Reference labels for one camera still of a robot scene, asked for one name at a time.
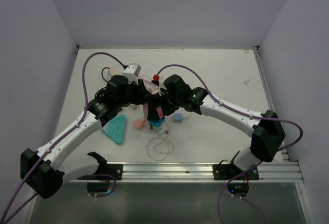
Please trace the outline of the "pink plug adapter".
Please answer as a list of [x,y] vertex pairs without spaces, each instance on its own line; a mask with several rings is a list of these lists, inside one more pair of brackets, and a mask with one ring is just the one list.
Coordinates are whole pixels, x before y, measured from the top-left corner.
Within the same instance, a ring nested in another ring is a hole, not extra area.
[[161,107],[157,107],[156,111],[158,113],[159,120],[162,119],[164,117],[164,115],[163,115],[163,111],[162,111]]

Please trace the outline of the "blue plug adapter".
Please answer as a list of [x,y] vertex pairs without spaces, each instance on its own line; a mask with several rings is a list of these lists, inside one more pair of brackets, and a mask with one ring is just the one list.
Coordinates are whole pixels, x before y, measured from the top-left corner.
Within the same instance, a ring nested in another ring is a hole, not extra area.
[[171,119],[174,123],[182,123],[184,120],[184,117],[183,117],[182,113],[174,113],[173,116],[171,117]]

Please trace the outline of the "teal plug adapter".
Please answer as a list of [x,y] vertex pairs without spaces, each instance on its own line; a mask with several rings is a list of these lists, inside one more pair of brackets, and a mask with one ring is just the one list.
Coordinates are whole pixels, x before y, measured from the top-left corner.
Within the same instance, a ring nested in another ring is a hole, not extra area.
[[165,117],[158,121],[149,121],[150,129],[153,130],[152,126],[162,126],[165,122]]

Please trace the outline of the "pink plug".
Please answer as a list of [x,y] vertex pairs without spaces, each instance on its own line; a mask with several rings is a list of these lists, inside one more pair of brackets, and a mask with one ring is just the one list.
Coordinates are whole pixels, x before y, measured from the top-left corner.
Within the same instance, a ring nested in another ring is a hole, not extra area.
[[143,119],[137,119],[133,122],[132,128],[136,130],[141,130],[144,127],[144,120]]

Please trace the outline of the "teal triangular socket adapter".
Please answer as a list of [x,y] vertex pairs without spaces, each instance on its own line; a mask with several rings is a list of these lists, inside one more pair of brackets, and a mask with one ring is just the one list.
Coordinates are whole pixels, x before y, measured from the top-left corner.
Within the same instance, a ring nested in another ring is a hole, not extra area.
[[101,128],[101,131],[116,145],[122,145],[124,142],[126,122],[126,115],[118,115],[108,121],[105,126]]

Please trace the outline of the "mint green plug adapter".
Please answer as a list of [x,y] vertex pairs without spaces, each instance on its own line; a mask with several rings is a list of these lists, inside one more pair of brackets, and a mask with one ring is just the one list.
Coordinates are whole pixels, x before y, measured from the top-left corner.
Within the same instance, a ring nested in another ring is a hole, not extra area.
[[161,136],[163,133],[165,133],[168,130],[168,127],[166,124],[163,124],[162,126],[152,126],[153,131]]

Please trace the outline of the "beige power strip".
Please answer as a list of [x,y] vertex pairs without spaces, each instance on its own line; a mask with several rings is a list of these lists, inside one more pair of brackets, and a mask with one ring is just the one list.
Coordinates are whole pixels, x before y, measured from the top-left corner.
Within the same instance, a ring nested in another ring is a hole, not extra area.
[[108,69],[108,74],[111,77],[113,77],[113,76],[116,76],[116,75],[120,75],[120,72],[115,68],[110,68],[110,69]]

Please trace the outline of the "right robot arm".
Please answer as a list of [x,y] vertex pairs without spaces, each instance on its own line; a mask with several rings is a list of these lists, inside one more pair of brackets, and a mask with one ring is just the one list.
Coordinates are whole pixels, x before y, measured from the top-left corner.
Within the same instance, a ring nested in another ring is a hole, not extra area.
[[284,129],[274,111],[260,113],[230,106],[205,88],[192,89],[176,74],[160,84],[159,90],[147,98],[147,104],[149,121],[157,121],[160,114],[168,116],[183,108],[225,122],[250,137],[250,145],[230,162],[229,173],[235,179],[241,179],[260,161],[272,162],[285,139]]

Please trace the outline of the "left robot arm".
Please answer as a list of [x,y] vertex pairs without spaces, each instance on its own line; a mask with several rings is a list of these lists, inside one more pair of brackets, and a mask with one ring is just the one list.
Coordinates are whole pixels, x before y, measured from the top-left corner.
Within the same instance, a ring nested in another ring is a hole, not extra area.
[[36,151],[28,148],[22,152],[21,179],[42,198],[51,197],[64,183],[65,172],[60,167],[71,152],[116,117],[119,109],[142,105],[150,96],[143,80],[130,83],[125,76],[112,77],[67,129]]

